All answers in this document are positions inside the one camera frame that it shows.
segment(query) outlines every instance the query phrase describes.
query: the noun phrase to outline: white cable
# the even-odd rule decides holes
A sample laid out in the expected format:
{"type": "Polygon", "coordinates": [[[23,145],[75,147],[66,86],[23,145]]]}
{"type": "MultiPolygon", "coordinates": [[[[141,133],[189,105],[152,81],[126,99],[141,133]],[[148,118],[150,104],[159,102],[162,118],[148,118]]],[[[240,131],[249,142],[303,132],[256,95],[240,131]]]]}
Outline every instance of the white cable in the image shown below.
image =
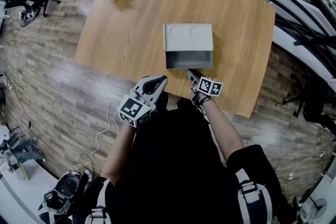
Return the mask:
{"type": "Polygon", "coordinates": [[[112,100],[112,101],[109,103],[109,106],[107,107],[107,112],[106,112],[106,115],[107,115],[107,121],[109,122],[109,127],[108,127],[106,130],[104,130],[104,131],[102,131],[102,132],[100,132],[100,133],[98,133],[98,134],[96,135],[96,139],[97,139],[98,147],[97,147],[97,149],[96,149],[95,151],[92,151],[90,161],[89,161],[88,163],[86,163],[86,164],[77,164],[77,165],[74,165],[73,167],[67,169],[67,172],[68,172],[69,170],[75,168],[75,167],[78,167],[78,166],[86,167],[88,164],[92,163],[92,160],[93,160],[93,154],[94,154],[95,152],[97,152],[97,151],[100,149],[100,143],[99,143],[99,140],[98,140],[98,135],[100,135],[100,134],[102,134],[102,133],[104,133],[104,132],[107,132],[107,131],[110,130],[110,128],[111,128],[110,117],[109,117],[109,110],[110,110],[110,106],[111,106],[111,104],[112,104],[113,102],[117,103],[117,110],[116,110],[115,114],[113,115],[113,121],[114,121],[114,124],[115,124],[116,127],[117,127],[117,131],[118,131],[118,134],[119,134],[119,128],[118,128],[118,125],[117,125],[117,123],[116,123],[116,121],[115,121],[115,118],[116,118],[115,115],[117,114],[119,103],[118,103],[116,100],[112,100]]]}
{"type": "Polygon", "coordinates": [[[321,153],[323,153],[323,155],[321,156],[321,157],[323,157],[323,156],[325,155],[325,152],[329,149],[330,145],[331,145],[332,142],[334,141],[334,139],[335,139],[335,138],[333,138],[333,139],[330,141],[330,143],[324,147],[324,149],[323,149],[322,151],[320,151],[320,152],[318,152],[318,153],[316,152],[314,155],[309,156],[309,157],[307,157],[307,158],[304,158],[302,161],[300,161],[300,162],[293,168],[293,170],[289,173],[289,175],[290,175],[290,174],[293,174],[294,170],[295,170],[301,163],[303,163],[305,160],[310,159],[310,158],[314,158],[314,157],[316,157],[317,154],[321,154],[321,153]]]}

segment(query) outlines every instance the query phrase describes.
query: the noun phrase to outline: sneaker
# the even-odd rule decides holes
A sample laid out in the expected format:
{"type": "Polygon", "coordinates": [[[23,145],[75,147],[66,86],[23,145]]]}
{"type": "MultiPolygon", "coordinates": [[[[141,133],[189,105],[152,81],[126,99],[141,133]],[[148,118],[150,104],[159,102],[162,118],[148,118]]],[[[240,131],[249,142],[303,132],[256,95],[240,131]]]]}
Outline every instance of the sneaker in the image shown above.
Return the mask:
{"type": "Polygon", "coordinates": [[[27,19],[32,19],[35,16],[35,12],[27,12],[27,19]]]}
{"type": "Polygon", "coordinates": [[[41,155],[42,155],[42,159],[41,159],[41,161],[45,163],[45,162],[47,161],[46,156],[43,154],[42,151],[39,151],[39,152],[40,152],[41,155]]]}

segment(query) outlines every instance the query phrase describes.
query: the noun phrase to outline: strap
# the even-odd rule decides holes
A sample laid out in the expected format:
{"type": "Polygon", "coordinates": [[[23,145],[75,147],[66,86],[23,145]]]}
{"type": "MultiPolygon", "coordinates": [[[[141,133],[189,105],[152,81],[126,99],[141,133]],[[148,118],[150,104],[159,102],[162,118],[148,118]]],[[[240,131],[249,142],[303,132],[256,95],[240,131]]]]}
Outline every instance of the strap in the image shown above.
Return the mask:
{"type": "Polygon", "coordinates": [[[87,216],[85,224],[111,224],[110,215],[105,210],[105,192],[109,182],[109,179],[104,181],[104,185],[98,196],[97,206],[91,210],[91,214],[87,216]]]}
{"type": "Polygon", "coordinates": [[[98,206],[106,207],[106,205],[105,205],[105,192],[106,192],[106,188],[107,188],[107,185],[109,184],[109,182],[110,182],[109,179],[105,180],[104,185],[103,185],[102,189],[100,190],[98,200],[97,200],[97,207],[98,206]]]}
{"type": "Polygon", "coordinates": [[[240,184],[243,183],[244,181],[250,181],[244,169],[240,169],[238,172],[236,172],[236,177],[238,178],[240,184]]]}
{"type": "Polygon", "coordinates": [[[252,182],[244,169],[236,173],[241,189],[238,191],[238,203],[244,224],[255,224],[256,220],[251,220],[254,214],[249,214],[249,210],[265,208],[267,212],[266,223],[272,221],[272,201],[265,186],[252,182]]]}

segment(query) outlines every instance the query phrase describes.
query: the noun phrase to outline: fan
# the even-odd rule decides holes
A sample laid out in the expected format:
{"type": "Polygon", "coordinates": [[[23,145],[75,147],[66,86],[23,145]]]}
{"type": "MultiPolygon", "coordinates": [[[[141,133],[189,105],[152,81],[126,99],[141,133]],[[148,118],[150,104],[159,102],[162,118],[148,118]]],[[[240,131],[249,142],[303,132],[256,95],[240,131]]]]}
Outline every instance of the fan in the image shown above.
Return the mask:
{"type": "Polygon", "coordinates": [[[327,209],[327,201],[324,200],[324,199],[318,199],[317,201],[313,201],[312,198],[310,198],[310,199],[314,203],[310,208],[310,217],[312,219],[318,219],[318,218],[322,217],[322,215],[324,214],[324,212],[327,209]]]}

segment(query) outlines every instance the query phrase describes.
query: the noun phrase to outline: circular indentation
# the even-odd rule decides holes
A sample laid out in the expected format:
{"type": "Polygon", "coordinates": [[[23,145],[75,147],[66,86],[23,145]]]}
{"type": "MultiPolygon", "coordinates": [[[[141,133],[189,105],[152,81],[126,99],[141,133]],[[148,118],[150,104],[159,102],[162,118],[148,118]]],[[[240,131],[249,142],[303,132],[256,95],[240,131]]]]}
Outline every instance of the circular indentation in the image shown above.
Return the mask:
{"type": "Polygon", "coordinates": [[[205,31],[204,26],[195,25],[190,29],[190,37],[194,39],[207,39],[208,31],[205,31]]]}
{"type": "Polygon", "coordinates": [[[186,26],[186,25],[175,25],[170,29],[169,35],[172,39],[188,38],[189,28],[190,26],[186,26]]]}

